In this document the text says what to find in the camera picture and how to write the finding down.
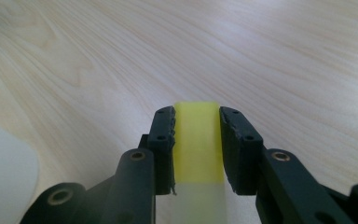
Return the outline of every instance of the light wood tabletop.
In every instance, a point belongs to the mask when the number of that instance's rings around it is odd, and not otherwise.
[[[216,101],[322,184],[358,183],[358,1],[0,0],[0,127],[38,154],[34,197],[115,173],[156,110]],[[228,223],[257,223],[227,186]],[[157,223],[172,197],[158,196]]]

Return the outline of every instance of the white object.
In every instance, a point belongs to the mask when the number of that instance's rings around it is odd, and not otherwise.
[[[18,223],[34,195],[36,153],[0,128],[0,224]]]

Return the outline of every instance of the yellow top surface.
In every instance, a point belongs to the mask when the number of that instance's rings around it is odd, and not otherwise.
[[[176,183],[223,182],[219,104],[182,102],[175,104],[174,108]]]

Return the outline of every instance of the yellow rectangular object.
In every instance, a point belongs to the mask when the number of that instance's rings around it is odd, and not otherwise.
[[[219,104],[185,102],[174,108],[176,183],[223,183]]]

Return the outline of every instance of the yellow object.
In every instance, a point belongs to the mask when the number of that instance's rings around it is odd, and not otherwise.
[[[178,103],[174,108],[172,224],[227,223],[219,105]]]

